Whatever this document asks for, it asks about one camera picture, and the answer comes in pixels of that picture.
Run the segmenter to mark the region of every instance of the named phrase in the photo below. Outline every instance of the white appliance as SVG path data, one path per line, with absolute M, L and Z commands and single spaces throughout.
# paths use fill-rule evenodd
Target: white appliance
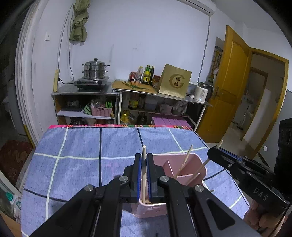
M 202 86 L 198 85 L 195 90 L 194 99 L 198 102 L 205 103 L 207 94 L 208 94 L 208 89 L 206 88 L 206 84 L 203 84 Z
M 216 5 L 211 0 L 178 0 L 183 2 L 199 11 L 211 16 L 216 11 Z

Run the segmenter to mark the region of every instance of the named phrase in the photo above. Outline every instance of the cutting board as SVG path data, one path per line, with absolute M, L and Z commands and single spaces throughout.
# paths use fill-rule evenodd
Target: cutting board
M 145 84 L 139 84 L 139 87 L 142 88 L 148 88 L 148 90 L 142 90 L 142 89 L 133 89 L 125 84 L 123 84 L 123 81 L 120 80 L 115 80 L 114 83 L 112 84 L 112 88 L 115 90 L 132 90 L 132 91 L 137 91 L 137 92 L 146 92 L 146 93 L 150 93 L 150 94 L 155 94 L 157 95 L 157 91 L 155 88 L 153 88 L 150 85 L 145 85 Z

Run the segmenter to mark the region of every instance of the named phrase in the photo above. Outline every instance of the wooden door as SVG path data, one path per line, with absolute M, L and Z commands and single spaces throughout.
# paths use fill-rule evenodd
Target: wooden door
M 230 125 L 243 95 L 251 64 L 251 50 L 226 26 L 223 55 L 214 92 L 197 133 L 206 143 L 219 142 Z

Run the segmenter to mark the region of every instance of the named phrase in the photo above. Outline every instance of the gas stove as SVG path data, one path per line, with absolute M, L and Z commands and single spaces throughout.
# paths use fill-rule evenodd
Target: gas stove
M 77 86 L 79 89 L 102 89 L 107 81 L 109 80 L 109 76 L 105 76 L 102 79 L 85 79 L 82 77 L 81 79 L 74 82 L 74 85 Z

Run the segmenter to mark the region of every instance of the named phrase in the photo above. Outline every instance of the table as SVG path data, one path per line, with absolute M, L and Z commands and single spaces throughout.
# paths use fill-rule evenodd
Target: table
M 188 117 L 188 119 L 195 125 L 195 128 L 194 128 L 194 132 L 197 130 L 198 126 L 199 126 L 199 123 L 203 117 L 203 114 L 204 114 L 204 111 L 206 109 L 207 106 L 210 106 L 212 107 L 212 105 L 210 103 L 208 103 L 207 101 L 205 101 L 205 103 L 201 103 L 201 102 L 198 102 L 196 101 L 195 99 L 192 99 L 191 97 L 189 97 L 188 95 L 185 96 L 185 98 L 179 98 L 179 97 L 176 97 L 176 96 L 171 96 L 171 95 L 165 95 L 165 94 L 161 94 L 161 93 L 158 93 L 156 92 L 155 90 L 153 90 L 153 88 L 151 86 L 148 86 L 148 85 L 140 85 L 141 87 L 145 87 L 145 88 L 150 88 L 150 91 L 151 93 L 147 92 L 146 90 L 145 91 L 142 91 L 142 90 L 132 90 L 130 87 L 127 89 L 127 86 L 123 84 L 123 86 L 120 87 L 120 84 L 121 83 L 113 83 L 112 85 L 112 89 L 113 91 L 118 91 L 120 92 L 120 103 L 119 103 L 119 114 L 118 114 L 118 121 L 120 120 L 120 115 L 121 115 L 121 101 L 122 101 L 122 96 L 123 96 L 123 92 L 131 92 L 131 93 L 138 93 L 138 94 L 145 94 L 145 95 L 152 95 L 152 96 L 157 96 L 157 97 L 162 97 L 162 98 L 168 98 L 168 99 L 173 99 L 173 100 L 179 100 L 179 101 L 186 101 L 186 102 L 189 102 L 189 103 L 193 103 L 193 104 L 200 104 L 200 105 L 203 105 L 203 109 L 200 113 L 200 116 L 198 118 L 198 121 L 195 122 L 193 121 L 193 119 L 191 119 L 188 115 L 186 115 L 185 117 Z M 143 112 L 145 113 L 154 113 L 156 114 L 157 112 L 151 112 L 151 111 L 144 111 Z
M 40 140 L 28 170 L 21 208 L 21 230 L 29 236 L 85 185 L 107 185 L 132 165 L 136 153 L 186 154 L 190 145 L 204 162 L 208 149 L 191 130 L 169 127 L 52 126 Z M 243 218 L 244 197 L 227 171 L 209 162 L 206 186 Z M 138 219 L 123 207 L 121 237 L 169 237 L 167 216 Z
M 73 84 L 66 84 L 62 87 L 58 88 L 57 92 L 53 92 L 52 97 L 54 99 L 54 105 L 56 110 L 56 116 L 58 123 L 60 125 L 66 124 L 65 117 L 78 117 L 78 118 L 95 118 L 95 119 L 114 119 L 115 124 L 119 124 L 118 113 L 120 118 L 120 106 L 121 105 L 121 94 L 118 91 L 112 90 L 112 83 L 108 82 L 101 90 L 95 89 L 78 89 Z M 62 108 L 66 105 L 67 98 L 70 96 L 71 98 L 80 99 L 85 96 L 113 96 L 115 97 L 115 106 L 114 106 L 114 118 L 111 117 L 100 117 L 87 115 L 82 113 L 81 111 L 64 111 Z

